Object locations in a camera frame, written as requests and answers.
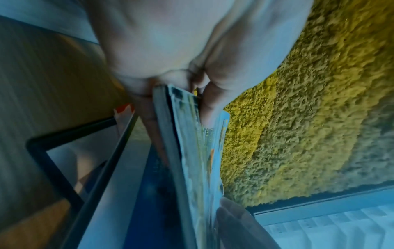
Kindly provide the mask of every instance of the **wooden floor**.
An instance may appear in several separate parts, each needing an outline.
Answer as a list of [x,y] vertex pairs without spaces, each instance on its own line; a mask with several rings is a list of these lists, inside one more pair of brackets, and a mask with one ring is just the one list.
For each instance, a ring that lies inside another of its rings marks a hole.
[[[60,198],[26,141],[109,117],[126,102],[96,44],[0,17],[0,232]],[[45,219],[33,221],[43,232],[53,226]]]

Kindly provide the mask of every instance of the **textured surface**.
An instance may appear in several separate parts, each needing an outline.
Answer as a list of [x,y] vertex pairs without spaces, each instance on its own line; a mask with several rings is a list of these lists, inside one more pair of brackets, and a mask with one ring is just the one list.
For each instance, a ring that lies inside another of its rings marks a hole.
[[[0,17],[0,231],[59,199],[26,141],[109,117],[127,102],[95,46]],[[30,228],[52,233],[46,219]]]
[[392,1],[315,1],[287,59],[226,109],[227,195],[254,206],[394,179],[393,17]]

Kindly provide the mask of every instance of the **yellow textured wall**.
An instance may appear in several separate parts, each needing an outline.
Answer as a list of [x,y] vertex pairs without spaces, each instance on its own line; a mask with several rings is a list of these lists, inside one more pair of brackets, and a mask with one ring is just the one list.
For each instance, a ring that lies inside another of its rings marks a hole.
[[394,180],[393,23],[393,1],[315,1],[287,59],[227,107],[227,195],[254,206]]

